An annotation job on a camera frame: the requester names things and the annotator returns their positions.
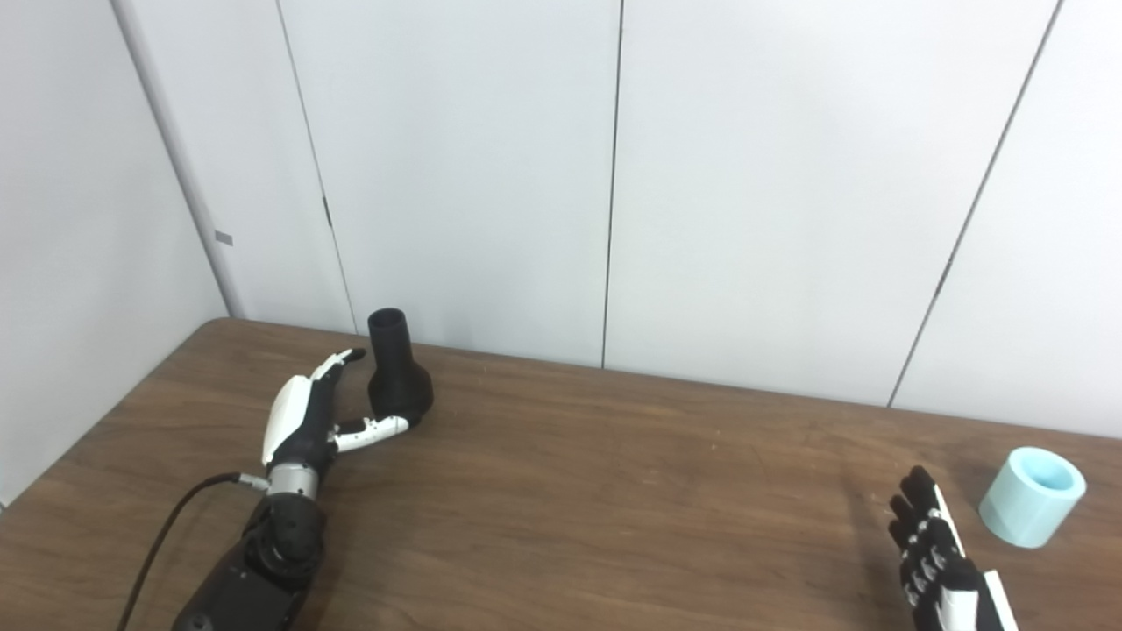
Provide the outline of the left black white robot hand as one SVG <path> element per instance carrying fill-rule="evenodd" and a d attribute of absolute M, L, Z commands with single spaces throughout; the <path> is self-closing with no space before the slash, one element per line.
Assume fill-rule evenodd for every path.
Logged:
<path fill-rule="evenodd" d="M 413 421 L 399 415 L 335 421 L 337 383 L 344 367 L 365 354 L 364 349 L 332 354 L 312 374 L 294 375 L 284 384 L 273 400 L 264 436 L 263 464 L 268 470 L 280 464 L 305 464 L 324 474 L 337 454 L 410 431 Z"/>

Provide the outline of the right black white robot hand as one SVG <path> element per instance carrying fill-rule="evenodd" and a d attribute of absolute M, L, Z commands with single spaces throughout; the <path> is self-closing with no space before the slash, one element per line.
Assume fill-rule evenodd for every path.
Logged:
<path fill-rule="evenodd" d="M 918 630 L 1018 630 L 997 571 L 966 554 L 934 476 L 914 466 L 898 485 L 888 532 L 898 548 L 898 580 Z"/>

